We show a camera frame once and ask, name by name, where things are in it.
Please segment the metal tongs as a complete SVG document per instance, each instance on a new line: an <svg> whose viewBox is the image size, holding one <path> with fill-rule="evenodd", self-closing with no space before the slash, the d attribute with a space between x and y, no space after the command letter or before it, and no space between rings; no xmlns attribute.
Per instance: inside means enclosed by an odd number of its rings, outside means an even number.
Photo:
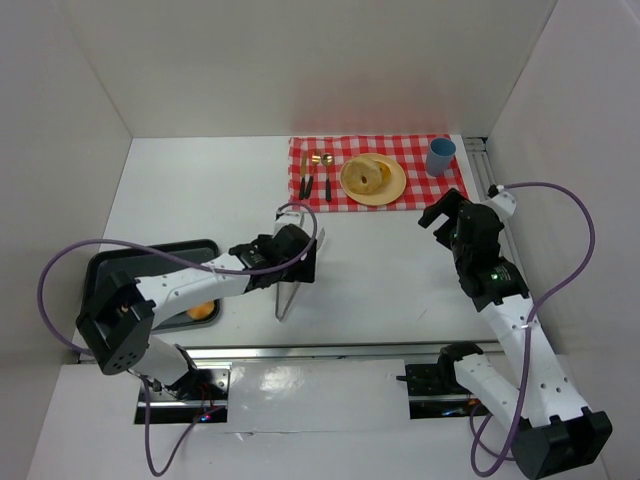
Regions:
<svg viewBox="0 0 640 480"><path fill-rule="evenodd" d="M300 228L304 227L305 218L307 213L300 211L294 211L292 209L285 209L282 212L276 214L274 222L274 232L277 233L280 229L288 224L296 225ZM325 239L325 229L323 227L318 228L316 240L314 246L310 252L306 255L304 260L310 260L317 256L318 251L322 248ZM291 310L294 298L298 293L298 290L302 282L300 281L281 281L276 284L276 296L275 296L275 318L279 322L284 322L288 313Z"/></svg>

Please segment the orange glazed donut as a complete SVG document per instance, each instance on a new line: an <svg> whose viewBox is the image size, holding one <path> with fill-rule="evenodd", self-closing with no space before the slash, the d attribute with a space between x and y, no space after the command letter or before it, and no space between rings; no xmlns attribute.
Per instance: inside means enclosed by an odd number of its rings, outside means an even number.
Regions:
<svg viewBox="0 0 640 480"><path fill-rule="evenodd" d="M391 178L392 178L392 172L391 172L390 167L384 162L377 162L377 165L378 165L379 170L381 172L382 183L383 184L389 183Z"/></svg>

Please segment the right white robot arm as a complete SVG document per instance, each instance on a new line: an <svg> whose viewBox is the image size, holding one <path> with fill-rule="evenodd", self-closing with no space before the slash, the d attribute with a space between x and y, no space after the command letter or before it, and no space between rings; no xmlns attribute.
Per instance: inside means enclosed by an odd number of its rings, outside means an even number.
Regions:
<svg viewBox="0 0 640 480"><path fill-rule="evenodd" d="M515 264L501 254L504 222L516 208L513 185L493 185L485 201L474 203L450 189L424 209L423 228L437 218L446 221L434 232L451 251L461 289L497 337L511 368L519 377L513 385L498 373L481 347L456 342L443 347L438 358L439 383L476 397L506 429L493 464L480 469L476 455L484 444L484 425L471 428L471 467L480 478L494 475L507 461L528 479L543 479L592 464L607 440L612 424L603 411L594 412L572 385L538 320L540 307L579 276L590 262L595 241L578 267L539 298L533 298Z"/></svg>

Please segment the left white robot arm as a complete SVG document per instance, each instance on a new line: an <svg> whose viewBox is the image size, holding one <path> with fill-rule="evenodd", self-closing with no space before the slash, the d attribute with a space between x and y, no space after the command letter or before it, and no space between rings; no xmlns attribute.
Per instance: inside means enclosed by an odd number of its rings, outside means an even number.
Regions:
<svg viewBox="0 0 640 480"><path fill-rule="evenodd" d="M187 351L157 338L155 328L192 307L238 297L280 282L315 279L317 234L277 214L271 235L260 235L217 258L157 276L110 274L88 300L76 326L101 372L135 374L178 398L211 382Z"/></svg>

